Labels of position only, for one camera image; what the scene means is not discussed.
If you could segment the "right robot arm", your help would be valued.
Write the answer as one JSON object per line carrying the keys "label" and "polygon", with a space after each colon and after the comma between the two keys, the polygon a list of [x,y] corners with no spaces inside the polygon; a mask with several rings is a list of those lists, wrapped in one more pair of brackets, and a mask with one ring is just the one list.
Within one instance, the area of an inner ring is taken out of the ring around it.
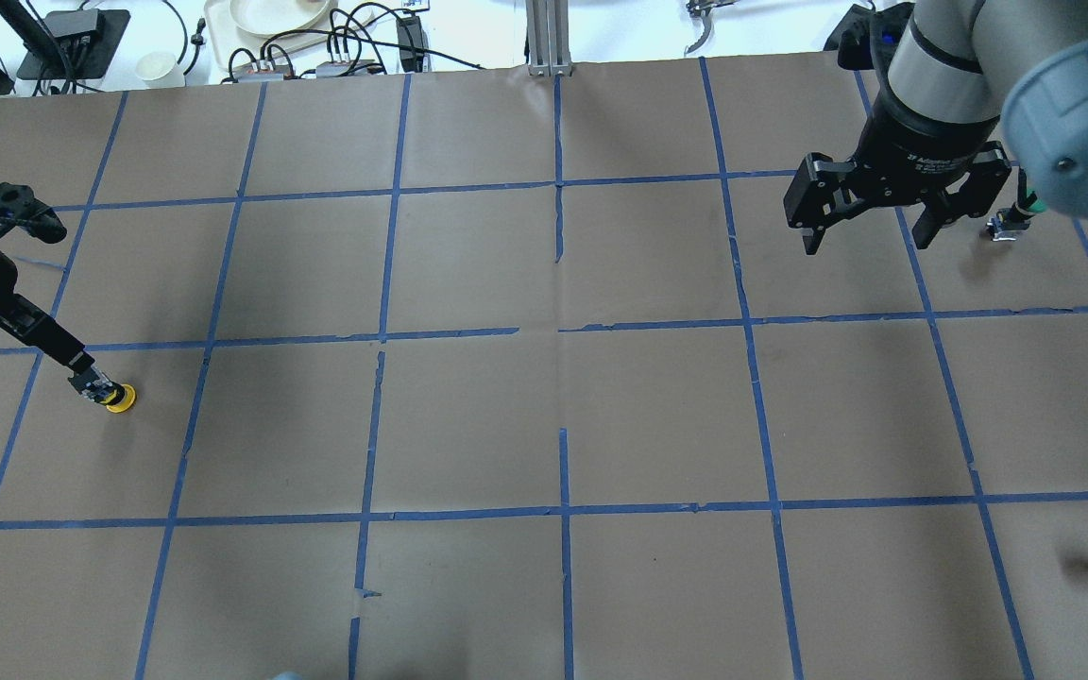
{"label": "right robot arm", "polygon": [[846,161],[811,152],[783,197],[817,254],[864,212],[922,205],[916,248],[960,218],[989,214],[1011,172],[1019,198],[994,238],[1044,205],[1088,220],[1088,1],[907,1],[852,8],[827,42],[879,90]]}

